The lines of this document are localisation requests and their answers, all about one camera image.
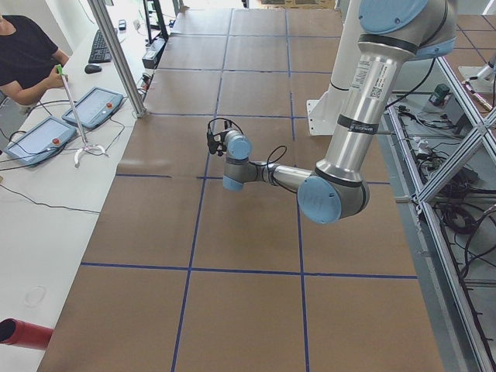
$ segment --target black shirt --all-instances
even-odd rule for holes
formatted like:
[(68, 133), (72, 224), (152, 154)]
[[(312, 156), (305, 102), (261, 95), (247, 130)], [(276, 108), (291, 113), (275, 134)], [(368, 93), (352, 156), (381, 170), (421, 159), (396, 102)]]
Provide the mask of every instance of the black shirt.
[(0, 36), (0, 86), (18, 81), (23, 89), (46, 78), (57, 62), (58, 47), (44, 31), (24, 15), (4, 15), (15, 27), (12, 35)]

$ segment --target computer mouse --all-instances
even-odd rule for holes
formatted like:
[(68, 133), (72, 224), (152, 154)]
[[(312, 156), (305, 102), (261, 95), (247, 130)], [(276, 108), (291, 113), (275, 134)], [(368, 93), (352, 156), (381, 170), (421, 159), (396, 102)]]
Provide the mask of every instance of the computer mouse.
[(95, 72), (100, 72), (102, 68), (97, 64), (87, 64), (84, 68), (86, 74), (94, 74)]

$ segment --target white table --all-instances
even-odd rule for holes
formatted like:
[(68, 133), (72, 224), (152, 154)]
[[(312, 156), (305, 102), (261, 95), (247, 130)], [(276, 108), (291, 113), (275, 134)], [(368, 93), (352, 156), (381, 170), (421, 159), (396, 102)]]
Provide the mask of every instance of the white table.
[[(133, 29), (131, 19), (127, 23), (128, 29), (119, 32), (119, 39), (134, 80), (138, 81), (145, 72), (141, 61), (146, 52), (145, 36)], [(78, 100), (94, 86), (126, 96), (113, 62), (102, 64), (100, 73), (84, 72), (94, 35), (88, 34), (64, 67), (73, 98)], [(64, 89), (48, 91), (41, 102), (58, 99), (67, 99)], [(46, 107), (59, 118), (70, 108), (68, 104)], [(21, 129), (31, 129), (47, 116), (43, 108), (35, 109)], [(99, 212), (136, 120), (129, 101), (113, 119), (122, 125), (108, 121), (87, 133), (90, 143), (107, 147), (124, 126), (108, 149), (108, 157), (83, 154), (81, 165), (76, 168), (74, 151), (64, 151), (38, 167), (0, 171), (4, 177), (2, 185), (38, 202)], [(81, 138), (77, 138), (67, 148), (77, 149), (81, 145)], [(0, 156), (0, 160), (7, 159), (5, 154)], [(19, 165), (10, 161), (1, 163), (0, 168)], [(35, 205), (3, 188), (0, 209), (0, 320), (15, 318), (53, 328), (98, 215)], [(0, 345), (0, 372), (35, 371), (42, 356), (39, 350)]]

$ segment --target red cylinder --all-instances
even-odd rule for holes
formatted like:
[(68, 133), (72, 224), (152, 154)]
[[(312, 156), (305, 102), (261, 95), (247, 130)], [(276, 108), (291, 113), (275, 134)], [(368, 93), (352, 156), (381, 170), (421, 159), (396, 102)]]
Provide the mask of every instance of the red cylinder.
[(6, 319), (0, 322), (0, 343), (45, 350), (52, 336), (53, 329), (41, 325)]

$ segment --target keyboard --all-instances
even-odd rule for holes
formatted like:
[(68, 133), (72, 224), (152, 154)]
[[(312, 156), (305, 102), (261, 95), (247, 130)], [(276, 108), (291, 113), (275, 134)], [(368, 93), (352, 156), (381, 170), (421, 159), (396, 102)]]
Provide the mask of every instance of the keyboard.
[(103, 38), (102, 31), (97, 30), (95, 38), (93, 39), (93, 44), (91, 45), (90, 57), (88, 59), (89, 64), (101, 64), (103, 62), (110, 62), (112, 56)]

